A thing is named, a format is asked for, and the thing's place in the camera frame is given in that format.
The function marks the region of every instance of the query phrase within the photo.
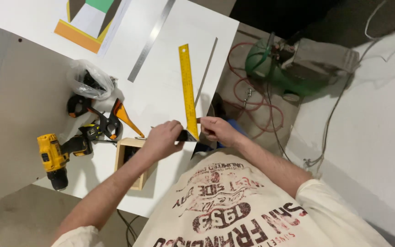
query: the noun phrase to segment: man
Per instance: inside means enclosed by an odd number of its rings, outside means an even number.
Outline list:
[[[209,140],[229,148],[193,157],[197,164],[161,200],[134,246],[390,246],[310,173],[221,118],[199,122]],[[75,206],[53,246],[103,246],[98,231],[140,174],[182,149],[175,144],[182,129],[178,121],[152,129],[144,146]]]

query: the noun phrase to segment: paper drawing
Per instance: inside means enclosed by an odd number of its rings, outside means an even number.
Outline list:
[[[68,0],[54,33],[103,56],[130,0]]]

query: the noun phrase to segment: yellow cordless drill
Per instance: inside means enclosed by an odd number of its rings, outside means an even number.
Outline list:
[[[68,186],[66,163],[69,154],[84,156],[92,153],[91,143],[84,135],[76,135],[59,144],[55,134],[45,134],[37,138],[42,164],[55,190],[62,191]]]

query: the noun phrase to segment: green rectangle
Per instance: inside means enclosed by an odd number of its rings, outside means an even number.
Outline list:
[[[109,10],[113,2],[114,0],[86,0],[87,4],[100,10],[103,13],[106,13],[107,10]]]

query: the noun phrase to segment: wooden box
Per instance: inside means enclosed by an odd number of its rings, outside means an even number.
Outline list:
[[[126,163],[138,149],[140,149],[144,140],[138,140],[135,138],[124,138],[117,143],[117,155],[115,157],[115,169],[117,171]],[[155,170],[157,163],[153,164],[147,171],[145,171],[136,181],[133,183],[130,189],[142,190],[147,179],[150,177],[152,172]]]

